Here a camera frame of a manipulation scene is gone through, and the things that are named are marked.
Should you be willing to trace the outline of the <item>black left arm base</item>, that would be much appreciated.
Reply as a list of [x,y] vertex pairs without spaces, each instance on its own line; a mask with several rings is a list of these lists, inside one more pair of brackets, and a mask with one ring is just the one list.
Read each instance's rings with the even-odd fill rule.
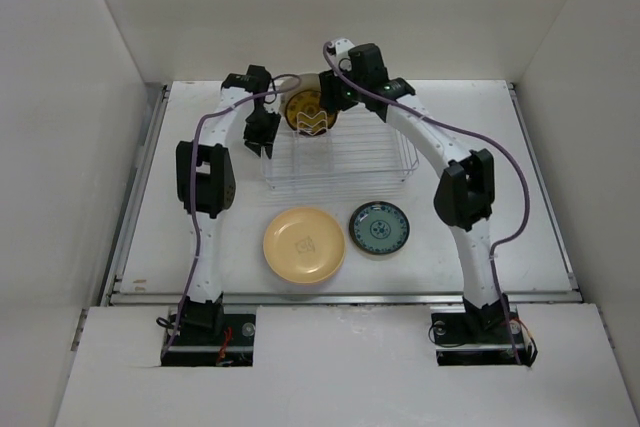
[[181,324],[169,342],[176,312],[158,317],[156,324],[164,330],[160,362],[163,367],[252,367],[256,335],[255,312],[217,314],[213,330]]

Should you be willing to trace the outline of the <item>large beige plate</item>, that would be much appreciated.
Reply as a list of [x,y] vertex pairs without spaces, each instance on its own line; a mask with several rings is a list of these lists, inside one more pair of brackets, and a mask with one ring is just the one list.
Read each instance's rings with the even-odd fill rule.
[[284,110],[289,101],[298,93],[311,91],[320,93],[320,81],[317,73],[296,74],[294,77],[287,78],[278,85],[279,109]]

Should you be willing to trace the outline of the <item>dark green plate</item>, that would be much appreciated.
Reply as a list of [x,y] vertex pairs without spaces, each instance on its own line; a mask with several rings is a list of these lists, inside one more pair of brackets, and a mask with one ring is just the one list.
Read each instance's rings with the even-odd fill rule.
[[386,201],[359,206],[351,215],[348,232],[355,246],[373,256],[391,255],[401,250],[410,236],[406,214]]

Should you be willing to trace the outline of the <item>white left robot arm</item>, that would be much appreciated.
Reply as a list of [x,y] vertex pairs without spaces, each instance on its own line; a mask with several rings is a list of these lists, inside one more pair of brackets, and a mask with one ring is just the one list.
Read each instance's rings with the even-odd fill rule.
[[189,270],[169,341],[192,334],[201,343],[223,334],[223,293],[220,254],[222,214],[229,210],[236,181],[228,139],[232,128],[244,125],[245,146],[256,155],[272,155],[280,115],[265,108],[276,96],[269,71],[251,65],[244,74],[230,74],[221,85],[218,109],[197,123],[191,141],[176,147],[178,198],[192,223],[192,265]]

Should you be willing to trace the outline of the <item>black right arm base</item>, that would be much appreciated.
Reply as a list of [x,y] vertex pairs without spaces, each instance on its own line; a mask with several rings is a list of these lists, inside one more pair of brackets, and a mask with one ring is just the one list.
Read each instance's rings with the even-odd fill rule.
[[498,307],[498,321],[487,329],[480,327],[462,306],[433,307],[430,319],[428,337],[441,367],[532,367],[537,360],[536,341],[515,307],[509,309],[509,321]]

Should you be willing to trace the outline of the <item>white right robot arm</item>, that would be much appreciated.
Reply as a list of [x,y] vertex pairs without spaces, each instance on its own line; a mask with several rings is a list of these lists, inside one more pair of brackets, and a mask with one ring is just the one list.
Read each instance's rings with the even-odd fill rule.
[[436,120],[416,90],[402,78],[390,78],[374,43],[354,45],[345,38],[323,46],[328,70],[320,73],[321,104],[330,112],[358,104],[376,114],[422,154],[439,177],[435,212],[454,238],[463,274],[464,311],[452,315],[459,325],[454,345],[496,342],[509,334],[509,304],[495,265],[498,243],[490,239],[495,201],[492,152],[506,150],[477,134],[487,148],[473,150],[457,140],[463,128]]

